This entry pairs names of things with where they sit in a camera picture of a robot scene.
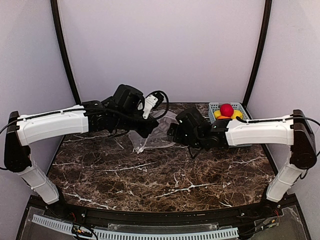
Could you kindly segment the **clear zip top bag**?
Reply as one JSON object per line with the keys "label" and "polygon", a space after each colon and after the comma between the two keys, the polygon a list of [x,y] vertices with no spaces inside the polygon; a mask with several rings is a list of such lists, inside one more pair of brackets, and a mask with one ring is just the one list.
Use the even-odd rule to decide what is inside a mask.
{"label": "clear zip top bag", "polygon": [[171,123],[177,124],[177,114],[168,111],[166,115],[158,119],[158,126],[154,128],[148,137],[141,137],[138,133],[131,130],[128,137],[132,143],[133,151],[137,154],[142,153],[144,150],[153,150],[160,148],[169,148],[175,145],[173,141],[167,139],[167,131]]}

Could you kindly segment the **red apple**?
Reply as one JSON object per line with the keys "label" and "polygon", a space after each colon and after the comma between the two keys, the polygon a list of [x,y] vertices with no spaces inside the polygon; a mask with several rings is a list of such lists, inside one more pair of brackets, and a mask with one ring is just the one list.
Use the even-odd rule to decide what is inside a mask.
{"label": "red apple", "polygon": [[220,114],[224,117],[231,118],[234,114],[234,109],[231,104],[225,103],[220,106]]}

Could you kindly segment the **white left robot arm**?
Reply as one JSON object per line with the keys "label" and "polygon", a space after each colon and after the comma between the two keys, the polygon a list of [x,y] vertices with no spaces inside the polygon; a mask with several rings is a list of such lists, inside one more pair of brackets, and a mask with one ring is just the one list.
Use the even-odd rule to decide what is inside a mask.
{"label": "white left robot arm", "polygon": [[49,206],[62,207],[64,196],[39,165],[41,155],[33,145],[51,142],[70,134],[85,134],[107,130],[136,131],[142,137],[151,134],[158,125],[151,112],[161,100],[153,94],[144,100],[122,103],[106,99],[92,100],[74,106],[36,114],[13,111],[0,130],[5,135],[2,171],[19,176],[41,200]]}

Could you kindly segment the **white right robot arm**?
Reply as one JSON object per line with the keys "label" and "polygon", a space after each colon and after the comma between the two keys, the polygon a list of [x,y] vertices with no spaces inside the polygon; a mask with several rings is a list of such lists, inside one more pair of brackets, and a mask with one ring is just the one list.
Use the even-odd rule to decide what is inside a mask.
{"label": "white right robot arm", "polygon": [[320,151],[310,126],[313,119],[296,109],[290,115],[263,119],[220,118],[210,123],[196,108],[176,116],[167,131],[169,141],[209,151],[244,145],[262,145],[277,172],[264,197],[277,203],[317,163]]}

